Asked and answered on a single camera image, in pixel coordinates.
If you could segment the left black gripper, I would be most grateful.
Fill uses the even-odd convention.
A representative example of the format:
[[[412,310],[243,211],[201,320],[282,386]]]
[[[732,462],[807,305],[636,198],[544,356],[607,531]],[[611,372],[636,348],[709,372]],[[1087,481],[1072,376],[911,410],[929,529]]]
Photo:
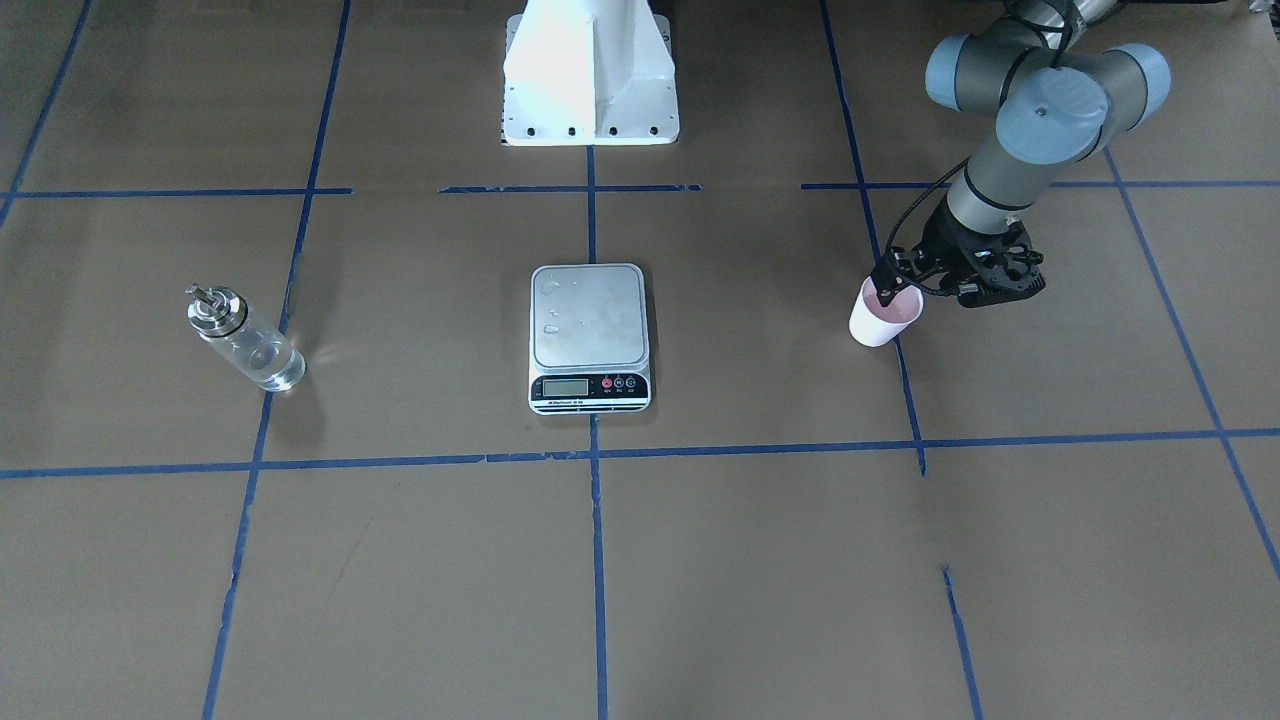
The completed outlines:
[[[991,234],[973,231],[951,211],[950,205],[937,205],[925,222],[922,240],[914,251],[884,250],[870,272],[876,301],[890,306],[906,288],[925,290],[920,281],[942,275],[940,286],[977,283],[974,252],[987,250]]]

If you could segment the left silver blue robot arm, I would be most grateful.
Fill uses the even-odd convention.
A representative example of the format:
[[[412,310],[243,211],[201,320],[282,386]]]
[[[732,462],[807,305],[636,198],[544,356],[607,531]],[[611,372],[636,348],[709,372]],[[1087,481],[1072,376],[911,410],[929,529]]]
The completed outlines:
[[[991,117],[980,146],[947,186],[911,249],[888,241],[870,281],[888,306],[918,290],[964,307],[1029,299],[1044,288],[1027,211],[1066,168],[1106,149],[1166,101],[1172,74],[1143,44],[1097,54],[1071,46],[1115,1],[1009,1],[979,35],[945,38],[925,68],[931,99]]]

